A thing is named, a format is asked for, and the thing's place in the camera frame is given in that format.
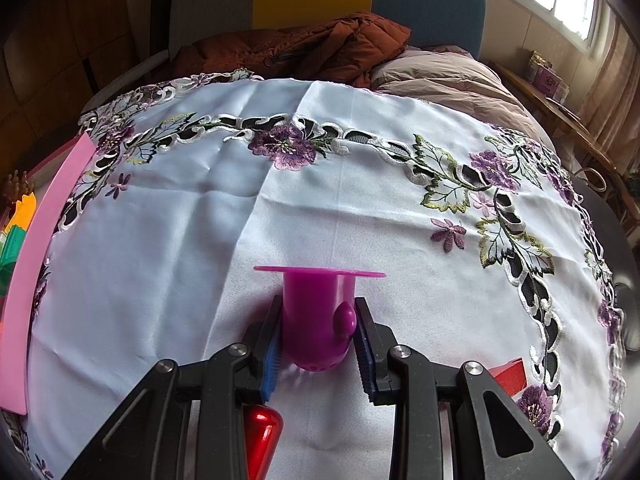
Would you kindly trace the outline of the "pink beige duvet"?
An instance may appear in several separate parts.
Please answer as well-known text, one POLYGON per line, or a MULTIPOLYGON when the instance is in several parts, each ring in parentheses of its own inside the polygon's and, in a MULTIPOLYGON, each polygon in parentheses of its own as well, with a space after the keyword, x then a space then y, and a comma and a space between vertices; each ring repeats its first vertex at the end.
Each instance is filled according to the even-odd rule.
POLYGON ((371 88, 408 96, 468 114, 482 122, 518 130, 552 148, 535 117, 487 65, 455 46, 408 48, 371 74, 371 88))

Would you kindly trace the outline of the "purple gift box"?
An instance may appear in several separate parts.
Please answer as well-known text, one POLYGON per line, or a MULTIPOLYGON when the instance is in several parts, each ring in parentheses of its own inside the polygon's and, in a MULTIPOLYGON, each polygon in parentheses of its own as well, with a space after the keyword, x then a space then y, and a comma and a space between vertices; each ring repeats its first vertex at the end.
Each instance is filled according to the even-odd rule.
POLYGON ((564 104, 570 87, 555 73, 552 64, 537 51, 530 52, 525 70, 525 79, 546 98, 564 104))

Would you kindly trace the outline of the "magenta funnel toy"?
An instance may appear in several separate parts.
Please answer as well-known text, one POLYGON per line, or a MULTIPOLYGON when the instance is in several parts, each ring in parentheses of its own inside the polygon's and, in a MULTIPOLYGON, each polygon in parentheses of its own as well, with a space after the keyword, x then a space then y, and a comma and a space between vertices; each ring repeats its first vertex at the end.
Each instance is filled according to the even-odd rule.
POLYGON ((258 272, 280 273, 282 344, 303 370, 323 372, 340 364, 357 327, 355 289, 358 278, 384 278, 374 271, 255 266, 258 272))

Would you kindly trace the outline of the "rust brown quilted jacket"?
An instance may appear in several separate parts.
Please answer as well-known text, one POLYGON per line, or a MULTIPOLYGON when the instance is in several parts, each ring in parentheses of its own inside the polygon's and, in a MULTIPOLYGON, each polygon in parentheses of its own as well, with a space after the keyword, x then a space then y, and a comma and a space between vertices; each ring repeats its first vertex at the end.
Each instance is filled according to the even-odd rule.
POLYGON ((313 25, 210 36, 181 48, 171 68, 176 77, 245 68, 265 79, 368 88, 375 67, 404 52, 410 36, 411 29, 404 25, 358 12, 313 25))

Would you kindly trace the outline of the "brown comb massager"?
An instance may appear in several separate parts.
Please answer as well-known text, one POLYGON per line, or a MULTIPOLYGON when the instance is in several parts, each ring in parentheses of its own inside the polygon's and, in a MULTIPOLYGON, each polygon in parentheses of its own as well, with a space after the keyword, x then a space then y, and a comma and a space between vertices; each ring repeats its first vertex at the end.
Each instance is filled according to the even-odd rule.
POLYGON ((21 200, 24 195, 32 194, 34 188, 34 182, 29 179, 26 171, 14 170, 4 181, 1 195, 4 201, 11 205, 21 200))

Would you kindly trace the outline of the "green flanged cylinder toy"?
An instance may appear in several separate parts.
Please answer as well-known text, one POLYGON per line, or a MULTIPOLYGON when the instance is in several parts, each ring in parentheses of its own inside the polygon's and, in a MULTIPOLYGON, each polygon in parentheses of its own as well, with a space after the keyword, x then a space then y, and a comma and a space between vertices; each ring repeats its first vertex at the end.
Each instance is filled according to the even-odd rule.
POLYGON ((10 281, 17 263, 17 257, 26 237, 26 231, 19 226, 12 226, 4 239, 0 258, 0 296, 6 296, 10 281))

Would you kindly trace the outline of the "beige curtain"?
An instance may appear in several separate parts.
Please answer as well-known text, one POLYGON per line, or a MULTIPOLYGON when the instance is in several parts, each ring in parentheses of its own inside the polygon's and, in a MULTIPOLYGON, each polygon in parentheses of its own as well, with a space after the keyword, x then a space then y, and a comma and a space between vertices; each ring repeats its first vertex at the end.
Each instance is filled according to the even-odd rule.
POLYGON ((587 127, 624 174, 639 166, 639 48, 619 18, 608 50, 579 109, 587 127))

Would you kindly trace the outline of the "pink shallow cardboard box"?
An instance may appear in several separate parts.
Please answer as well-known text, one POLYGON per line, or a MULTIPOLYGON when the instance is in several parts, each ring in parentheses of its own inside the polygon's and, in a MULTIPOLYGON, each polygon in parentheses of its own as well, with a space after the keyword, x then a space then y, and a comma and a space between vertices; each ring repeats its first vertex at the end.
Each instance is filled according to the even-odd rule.
POLYGON ((26 231, 4 302, 1 324, 1 407, 27 413, 27 355, 36 285, 53 230, 73 188, 96 152, 82 134, 51 180, 26 231))

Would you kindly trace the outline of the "wooden side table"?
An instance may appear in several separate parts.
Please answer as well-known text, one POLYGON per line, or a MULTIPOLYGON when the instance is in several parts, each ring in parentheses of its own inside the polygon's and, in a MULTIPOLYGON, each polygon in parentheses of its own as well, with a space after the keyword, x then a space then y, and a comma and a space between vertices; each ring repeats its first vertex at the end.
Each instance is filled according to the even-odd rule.
POLYGON ((624 179, 604 148, 593 139, 578 119, 565 114, 525 79, 496 62, 489 62, 488 66, 537 118, 548 136, 554 136, 558 131, 568 136, 582 153, 580 164, 600 171, 606 183, 606 188, 600 192, 600 196, 612 207, 626 235, 631 236, 639 227, 639 205, 627 190, 624 179))

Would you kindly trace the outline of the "red block toy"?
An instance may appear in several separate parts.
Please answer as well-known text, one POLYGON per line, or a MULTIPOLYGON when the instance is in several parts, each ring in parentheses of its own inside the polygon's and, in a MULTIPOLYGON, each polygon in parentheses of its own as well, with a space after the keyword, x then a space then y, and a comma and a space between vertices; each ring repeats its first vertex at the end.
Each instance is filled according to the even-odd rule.
POLYGON ((491 367, 489 373, 509 396, 517 396, 527 387, 525 367, 521 358, 491 367))

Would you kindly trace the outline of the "white embroidered floral tablecloth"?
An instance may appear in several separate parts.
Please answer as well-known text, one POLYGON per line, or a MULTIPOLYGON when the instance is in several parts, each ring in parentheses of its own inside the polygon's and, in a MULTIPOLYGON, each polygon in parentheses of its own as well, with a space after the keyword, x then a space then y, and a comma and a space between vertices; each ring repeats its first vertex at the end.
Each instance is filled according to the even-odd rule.
POLYGON ((30 324, 30 478, 58 479, 163 358, 240 338, 278 266, 360 270, 378 322, 429 359, 521 359, 518 406, 597 479, 623 423, 620 311, 553 148, 342 84, 201 74, 85 114, 96 154, 55 220, 30 324))

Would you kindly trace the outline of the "orange translucent toy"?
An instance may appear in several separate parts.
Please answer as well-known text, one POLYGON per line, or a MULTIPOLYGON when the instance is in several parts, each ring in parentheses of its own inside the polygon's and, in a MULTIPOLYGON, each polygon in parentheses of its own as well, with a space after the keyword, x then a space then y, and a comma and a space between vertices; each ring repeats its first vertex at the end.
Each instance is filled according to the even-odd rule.
POLYGON ((15 203, 14 214, 11 217, 9 223, 4 228, 3 232, 9 234, 14 226, 17 226, 23 231, 27 231, 34 218, 34 214, 37 209, 37 197, 34 192, 24 194, 20 200, 15 203))

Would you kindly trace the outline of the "red metallic capsule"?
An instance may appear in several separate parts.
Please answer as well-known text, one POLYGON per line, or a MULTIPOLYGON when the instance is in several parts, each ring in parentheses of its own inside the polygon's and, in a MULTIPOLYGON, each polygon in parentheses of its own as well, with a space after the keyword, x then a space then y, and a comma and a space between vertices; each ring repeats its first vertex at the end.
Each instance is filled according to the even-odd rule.
POLYGON ((265 405, 247 405, 243 417, 247 479, 264 480, 282 434, 283 418, 265 405))

